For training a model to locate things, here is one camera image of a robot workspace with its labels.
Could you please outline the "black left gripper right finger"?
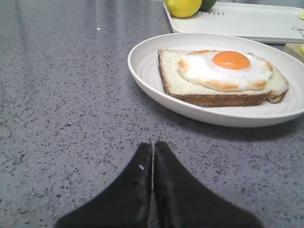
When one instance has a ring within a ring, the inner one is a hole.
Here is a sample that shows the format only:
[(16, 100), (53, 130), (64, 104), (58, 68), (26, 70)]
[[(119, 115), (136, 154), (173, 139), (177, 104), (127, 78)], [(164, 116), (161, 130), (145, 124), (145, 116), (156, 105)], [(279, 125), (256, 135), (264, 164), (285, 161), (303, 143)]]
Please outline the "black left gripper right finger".
[(202, 185), (165, 142), (157, 142), (154, 148), (154, 195), (161, 228), (263, 226), (254, 215)]

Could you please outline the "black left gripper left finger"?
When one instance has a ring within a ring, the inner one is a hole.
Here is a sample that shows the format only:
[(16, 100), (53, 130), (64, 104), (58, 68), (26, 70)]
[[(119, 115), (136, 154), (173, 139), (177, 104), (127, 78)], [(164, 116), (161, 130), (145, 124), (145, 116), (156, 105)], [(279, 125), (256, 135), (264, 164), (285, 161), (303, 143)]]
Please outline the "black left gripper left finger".
[(152, 146), (139, 144), (123, 172), (93, 200), (59, 219), (57, 228), (145, 228), (152, 193)]

